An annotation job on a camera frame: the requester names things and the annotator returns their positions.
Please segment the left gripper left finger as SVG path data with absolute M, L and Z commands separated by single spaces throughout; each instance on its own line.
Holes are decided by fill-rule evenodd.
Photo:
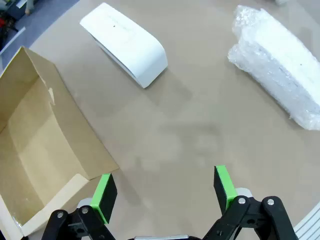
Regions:
M 52 212 L 42 235 L 43 240 L 113 240 L 106 227 L 110 222 L 117 197 L 117 187 L 111 173 L 103 174 L 90 204 L 73 212 L 57 209 Z

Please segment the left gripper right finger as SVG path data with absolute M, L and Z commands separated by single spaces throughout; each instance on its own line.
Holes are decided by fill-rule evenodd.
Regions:
M 260 240 L 296 240 L 294 228 L 277 196 L 262 201 L 240 195 L 224 165 L 214 167 L 213 187 L 221 210 L 204 240 L 235 240 L 242 229 L 253 229 Z

